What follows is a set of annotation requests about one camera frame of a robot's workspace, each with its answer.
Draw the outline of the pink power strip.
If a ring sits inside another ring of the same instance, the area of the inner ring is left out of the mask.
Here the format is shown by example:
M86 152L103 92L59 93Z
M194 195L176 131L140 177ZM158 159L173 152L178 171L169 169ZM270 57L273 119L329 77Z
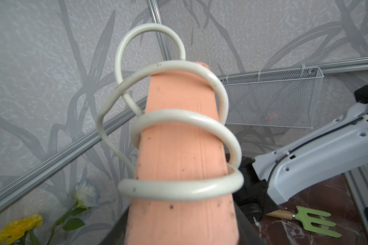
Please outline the pink power strip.
M153 75L146 112L181 109L218 120L213 89L184 71ZM142 132L136 178L184 181L228 174L222 141L190 124L157 124ZM128 245L236 245L239 231L231 195L199 202L134 199L126 229Z

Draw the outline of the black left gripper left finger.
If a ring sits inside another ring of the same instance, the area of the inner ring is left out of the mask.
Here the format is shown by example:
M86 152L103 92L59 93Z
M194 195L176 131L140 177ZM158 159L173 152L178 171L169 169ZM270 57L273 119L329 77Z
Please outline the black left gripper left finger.
M113 228L108 232L99 245L124 245L128 222L129 207L123 212Z

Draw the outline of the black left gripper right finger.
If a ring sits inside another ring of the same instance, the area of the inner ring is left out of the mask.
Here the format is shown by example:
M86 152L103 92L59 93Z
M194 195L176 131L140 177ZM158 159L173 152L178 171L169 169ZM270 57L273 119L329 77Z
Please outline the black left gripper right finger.
M234 207L239 231L238 245L266 245L239 206L235 204Z

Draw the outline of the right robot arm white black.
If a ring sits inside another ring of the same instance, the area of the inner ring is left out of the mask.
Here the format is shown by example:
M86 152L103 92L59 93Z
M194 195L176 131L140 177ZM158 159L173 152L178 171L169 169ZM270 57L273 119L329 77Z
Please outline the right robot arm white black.
M241 162L244 186L233 197L250 222L308 187L368 164L368 85L354 96L355 105L327 125Z

